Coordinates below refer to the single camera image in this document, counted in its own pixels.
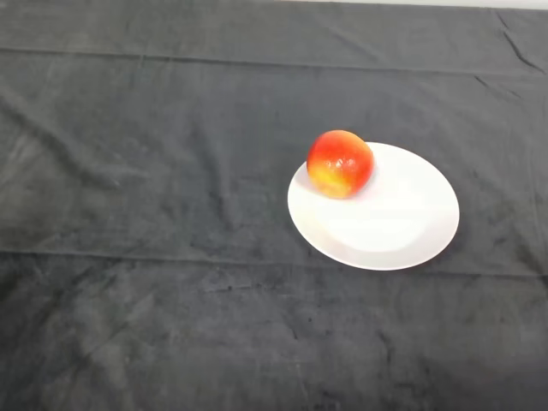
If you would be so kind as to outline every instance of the white plate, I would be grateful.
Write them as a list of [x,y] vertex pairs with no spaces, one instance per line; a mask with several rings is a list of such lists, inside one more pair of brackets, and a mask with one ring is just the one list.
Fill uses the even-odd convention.
[[399,147],[367,143],[371,180],[354,197],[334,200],[310,182],[304,163],[289,184],[289,214],[321,253],[354,267],[398,270],[446,248],[459,224],[459,203],[444,175]]

